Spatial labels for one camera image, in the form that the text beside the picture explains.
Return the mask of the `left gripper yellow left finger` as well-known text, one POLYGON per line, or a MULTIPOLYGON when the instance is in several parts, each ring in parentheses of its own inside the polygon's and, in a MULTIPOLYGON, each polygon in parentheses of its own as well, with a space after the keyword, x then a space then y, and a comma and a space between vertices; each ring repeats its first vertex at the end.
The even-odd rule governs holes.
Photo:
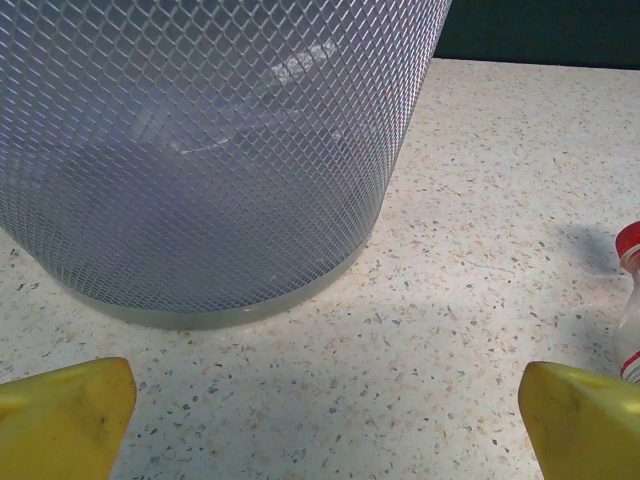
POLYGON ((121 357, 0 384, 0 480, 109 480, 136 398, 121 357))

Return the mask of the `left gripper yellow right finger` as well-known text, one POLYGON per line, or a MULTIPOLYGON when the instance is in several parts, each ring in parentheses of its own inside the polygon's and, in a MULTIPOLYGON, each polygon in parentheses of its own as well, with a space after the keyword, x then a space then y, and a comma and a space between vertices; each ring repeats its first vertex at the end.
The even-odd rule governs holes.
POLYGON ((544 480, 640 480, 640 385, 531 362, 519 410, 544 480))

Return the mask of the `clear bottle with red cap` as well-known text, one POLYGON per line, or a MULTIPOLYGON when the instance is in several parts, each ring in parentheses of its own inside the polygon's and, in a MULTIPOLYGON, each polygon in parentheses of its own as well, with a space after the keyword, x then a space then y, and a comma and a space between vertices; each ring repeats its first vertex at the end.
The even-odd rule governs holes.
POLYGON ((620 231, 615 247, 633 289, 613 334, 614 358, 620 378, 640 385, 640 221, 620 231))

